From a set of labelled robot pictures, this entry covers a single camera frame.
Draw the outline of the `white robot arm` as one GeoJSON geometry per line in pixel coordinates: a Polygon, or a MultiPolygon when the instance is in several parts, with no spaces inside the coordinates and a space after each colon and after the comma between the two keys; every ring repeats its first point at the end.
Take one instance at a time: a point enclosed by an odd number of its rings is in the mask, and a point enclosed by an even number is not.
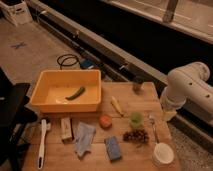
{"type": "Polygon", "coordinates": [[[170,121],[187,100],[213,114],[213,87],[206,83],[210,69],[203,62],[172,69],[167,74],[167,86],[160,96],[165,121],[170,121]]]}

